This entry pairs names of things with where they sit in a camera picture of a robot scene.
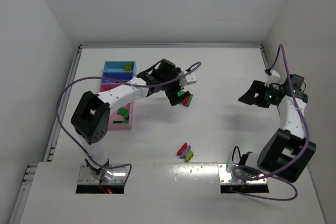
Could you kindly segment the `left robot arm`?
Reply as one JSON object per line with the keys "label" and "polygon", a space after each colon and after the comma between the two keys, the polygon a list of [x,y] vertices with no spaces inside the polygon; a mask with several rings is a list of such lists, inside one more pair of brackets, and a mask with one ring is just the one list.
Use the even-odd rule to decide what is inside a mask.
{"label": "left robot arm", "polygon": [[190,96],[188,91],[182,95],[178,93],[196,82],[197,77],[191,69],[182,70],[162,59],[116,88],[100,93],[85,92],[71,118],[71,124],[88,152],[86,164],[91,171],[99,175],[102,167],[109,165],[102,139],[108,131],[112,113],[137,99],[160,91],[165,92],[170,104],[175,106]]}

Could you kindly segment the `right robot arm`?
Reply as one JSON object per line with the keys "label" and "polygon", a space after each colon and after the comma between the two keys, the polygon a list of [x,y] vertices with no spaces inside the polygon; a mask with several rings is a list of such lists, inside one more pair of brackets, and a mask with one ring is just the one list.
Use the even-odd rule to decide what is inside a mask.
{"label": "right robot arm", "polygon": [[299,112],[304,113],[308,103],[308,95],[302,90],[304,77],[291,74],[290,79],[298,107],[295,107],[293,102],[287,79],[283,84],[254,80],[248,91],[238,99],[244,104],[256,105],[261,108],[275,105],[280,115],[279,129],[262,149],[259,156],[256,157],[248,152],[243,155],[239,162],[240,165],[251,165],[253,161],[256,161],[255,167],[271,173],[293,160],[291,156],[283,153],[285,149],[291,151],[291,155],[295,157],[302,150],[307,137]]}

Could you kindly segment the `multicolour lego block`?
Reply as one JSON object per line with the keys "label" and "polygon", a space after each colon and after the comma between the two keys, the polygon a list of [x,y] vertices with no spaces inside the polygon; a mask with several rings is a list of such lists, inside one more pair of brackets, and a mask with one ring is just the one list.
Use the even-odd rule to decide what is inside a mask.
{"label": "multicolour lego block", "polygon": [[[181,90],[177,94],[180,97],[184,93],[185,93],[185,91]],[[193,99],[193,94],[190,93],[190,95],[187,98],[185,98],[181,104],[185,107],[189,107],[191,105],[192,99]]]}

